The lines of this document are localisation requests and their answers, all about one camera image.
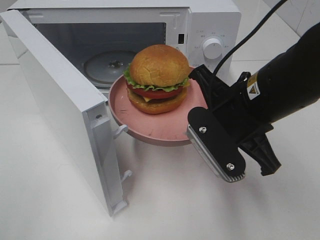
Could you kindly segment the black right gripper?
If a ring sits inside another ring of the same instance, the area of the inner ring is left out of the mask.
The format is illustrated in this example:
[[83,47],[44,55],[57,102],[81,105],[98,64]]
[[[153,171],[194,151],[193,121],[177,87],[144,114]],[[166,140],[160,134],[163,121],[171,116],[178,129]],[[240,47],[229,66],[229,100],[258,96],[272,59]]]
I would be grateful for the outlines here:
[[204,64],[194,68],[189,77],[198,83],[208,109],[233,142],[260,165],[261,175],[274,174],[281,163],[266,136],[273,126],[249,114],[242,91],[245,82],[228,86]]

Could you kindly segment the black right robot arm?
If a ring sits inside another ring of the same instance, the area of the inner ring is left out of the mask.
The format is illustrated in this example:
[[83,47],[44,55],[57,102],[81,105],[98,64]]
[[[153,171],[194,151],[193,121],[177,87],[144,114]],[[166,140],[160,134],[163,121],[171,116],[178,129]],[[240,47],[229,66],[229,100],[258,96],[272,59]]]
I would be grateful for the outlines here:
[[195,80],[207,107],[194,107],[187,116],[187,135],[211,170],[226,182],[242,180],[245,152],[260,165],[263,176],[280,167],[267,132],[273,123],[320,98],[320,26],[256,73],[243,72],[228,86],[204,65]]

